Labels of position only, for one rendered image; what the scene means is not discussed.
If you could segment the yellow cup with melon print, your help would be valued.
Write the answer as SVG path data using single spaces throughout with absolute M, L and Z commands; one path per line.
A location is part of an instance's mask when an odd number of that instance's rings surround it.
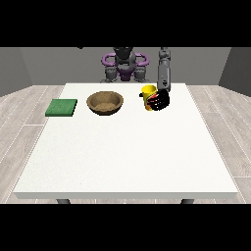
M 146 84 L 141 88 L 141 94 L 144 101 L 144 106 L 147 111 L 151 111 L 152 108 L 147 104 L 150 98 L 155 98 L 157 96 L 157 87 L 152 84 Z

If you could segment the green square pad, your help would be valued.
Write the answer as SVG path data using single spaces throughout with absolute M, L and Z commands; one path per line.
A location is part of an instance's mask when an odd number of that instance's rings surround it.
M 76 99 L 52 99 L 46 112 L 46 117 L 71 117 L 74 114 Z

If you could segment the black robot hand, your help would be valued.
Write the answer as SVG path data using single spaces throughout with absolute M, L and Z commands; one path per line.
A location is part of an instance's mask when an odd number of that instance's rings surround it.
M 170 95 L 167 89 L 156 90 L 151 93 L 141 92 L 144 106 L 147 111 L 161 111 L 170 105 Z

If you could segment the brown wooden bowl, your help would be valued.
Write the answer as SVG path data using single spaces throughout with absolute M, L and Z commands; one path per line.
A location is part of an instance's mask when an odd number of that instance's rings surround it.
M 99 116 L 110 116 L 120 110 L 124 98 L 115 91 L 98 91 L 87 98 L 86 104 L 93 113 Z

